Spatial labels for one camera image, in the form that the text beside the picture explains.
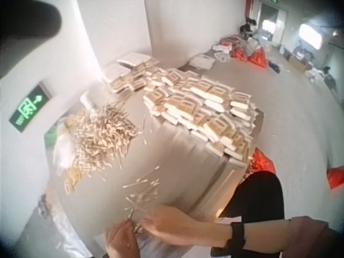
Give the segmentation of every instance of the exit sign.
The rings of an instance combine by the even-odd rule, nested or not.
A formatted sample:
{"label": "exit sign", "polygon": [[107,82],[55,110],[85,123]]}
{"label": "exit sign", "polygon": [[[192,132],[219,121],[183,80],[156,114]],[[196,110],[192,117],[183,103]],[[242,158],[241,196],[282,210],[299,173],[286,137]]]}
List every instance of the exit sign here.
{"label": "exit sign", "polygon": [[22,132],[29,122],[49,101],[49,97],[44,92],[43,86],[38,84],[27,97],[19,104],[9,122],[20,132]]}

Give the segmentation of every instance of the table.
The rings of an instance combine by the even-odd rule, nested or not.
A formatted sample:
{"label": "table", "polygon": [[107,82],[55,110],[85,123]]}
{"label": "table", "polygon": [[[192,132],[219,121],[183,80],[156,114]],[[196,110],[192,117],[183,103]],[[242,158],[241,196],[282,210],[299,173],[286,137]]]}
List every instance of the table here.
{"label": "table", "polygon": [[[228,68],[227,63],[216,61],[213,67],[200,74],[213,79],[218,73]],[[97,92],[95,99],[99,103],[112,101],[115,97]],[[124,184],[134,183],[136,179],[160,166],[151,174],[149,179],[159,179],[159,198],[145,204],[146,209],[152,209],[160,204],[175,206],[197,219],[213,220],[220,215],[234,194],[234,190],[242,179],[246,168],[240,168],[228,163],[228,157],[219,158],[205,149],[205,143],[193,137],[182,126],[174,126],[160,117],[150,119],[149,111],[145,107],[142,96],[144,91],[134,94],[123,92],[128,118],[135,125],[141,126],[146,116],[144,144],[142,135],[132,140],[130,150],[122,159],[123,169],[120,170],[118,160],[112,162],[112,168],[102,173],[106,182],[100,176],[82,178],[76,185],[75,192],[69,196],[65,194],[64,178],[56,174],[53,165],[53,148],[47,147],[47,161],[51,179],[71,225],[80,239],[94,257],[105,254],[104,243],[99,241],[99,235],[104,229],[126,218],[129,211],[126,196],[142,191],[146,186],[137,185],[123,189]],[[68,113],[75,113],[82,106],[80,103],[70,108]],[[259,111],[256,127],[253,132],[253,153],[263,124],[263,113]],[[135,211],[133,220],[138,222],[143,213]],[[139,240],[141,257],[180,257],[188,248],[176,248],[166,245],[145,234]]]}

